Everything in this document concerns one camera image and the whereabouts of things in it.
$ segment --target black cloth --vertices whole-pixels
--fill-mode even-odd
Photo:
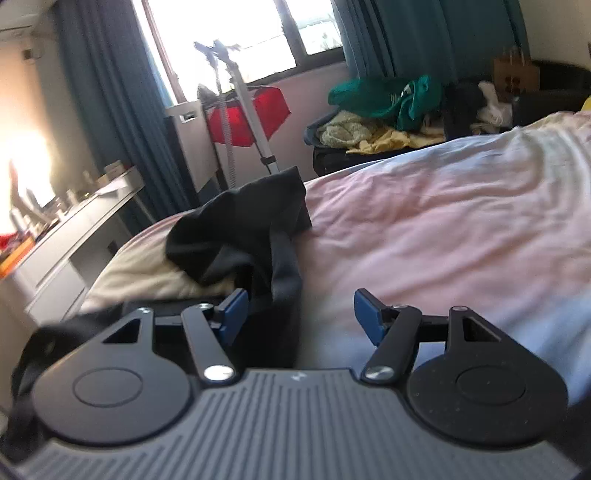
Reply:
[[[291,238],[311,227],[305,196],[293,167],[221,193],[168,234],[167,257],[200,285],[235,275],[248,292],[233,348],[249,367],[289,368],[296,358],[301,278]]]
[[[448,140],[472,135],[472,125],[478,110],[486,107],[486,98],[478,84],[470,82],[452,83],[443,90],[441,115],[443,129]]]
[[[181,218],[168,236],[169,259],[195,280],[209,285],[232,275],[237,286],[247,289],[251,310],[226,352],[238,368],[294,365],[301,278],[291,238],[311,226],[305,195],[299,173],[292,168],[220,194]],[[14,406],[0,452],[19,462],[50,437],[31,402],[35,380],[104,328],[142,306],[154,309],[155,316],[169,316],[195,302],[222,300],[134,300],[40,327],[12,374]]]

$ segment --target blue clip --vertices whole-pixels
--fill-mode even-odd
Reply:
[[[242,288],[237,288],[226,300],[215,307],[216,321],[220,323],[219,340],[223,346],[234,343],[248,317],[248,306],[248,293]]]
[[[365,288],[359,288],[353,297],[353,308],[355,309],[355,317],[363,327],[365,334],[375,346],[378,346],[388,332],[384,320],[389,318],[389,307]]]

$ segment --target round black pad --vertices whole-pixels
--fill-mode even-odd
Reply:
[[[460,374],[456,384],[468,400],[484,405],[506,405],[525,392],[523,379],[500,367],[471,368]]]
[[[99,368],[74,382],[74,395],[91,407],[112,408],[125,405],[142,391],[142,378],[124,368]]]
[[[113,343],[130,321],[137,341]],[[152,351],[150,310],[130,314],[49,368],[35,382],[33,406],[57,437],[115,446],[152,436],[174,422],[190,400],[186,374]]]
[[[566,411],[564,381],[477,314],[466,314],[495,340],[466,340],[463,319],[450,312],[447,351],[410,375],[410,406],[428,427],[463,444],[509,448],[540,440]]]

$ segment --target brown paper bag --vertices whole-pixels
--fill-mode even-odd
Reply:
[[[493,61],[493,83],[499,96],[511,97],[540,89],[540,68],[526,59],[523,52],[511,50],[509,55]]]

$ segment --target white dresser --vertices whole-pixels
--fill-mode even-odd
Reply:
[[[75,314],[111,258],[107,246],[129,239],[116,213],[144,182],[135,167],[114,181],[117,189],[74,207],[0,280],[0,406],[10,405],[11,371],[30,334]]]

